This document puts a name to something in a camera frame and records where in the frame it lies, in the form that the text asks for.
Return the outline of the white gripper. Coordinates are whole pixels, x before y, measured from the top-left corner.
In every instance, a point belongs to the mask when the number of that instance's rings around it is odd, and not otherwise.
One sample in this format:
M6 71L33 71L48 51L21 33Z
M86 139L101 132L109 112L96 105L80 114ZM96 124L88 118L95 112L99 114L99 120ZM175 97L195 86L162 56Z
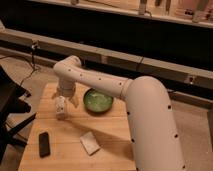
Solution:
M58 80L57 92L54 92L51 99L56 97L64 96L69 98L69 101L73 104L75 108L79 106L78 96L75 94L76 84L74 81L68 81L66 79L60 78Z

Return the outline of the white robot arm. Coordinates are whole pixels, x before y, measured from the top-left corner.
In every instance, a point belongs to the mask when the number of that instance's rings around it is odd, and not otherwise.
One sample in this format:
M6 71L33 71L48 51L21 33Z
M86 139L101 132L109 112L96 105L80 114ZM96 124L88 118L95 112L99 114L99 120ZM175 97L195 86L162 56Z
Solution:
M71 97L76 83L125 102L137 171L187 171L171 100L165 86L151 76L136 79L85 70L79 57L57 62L57 92Z

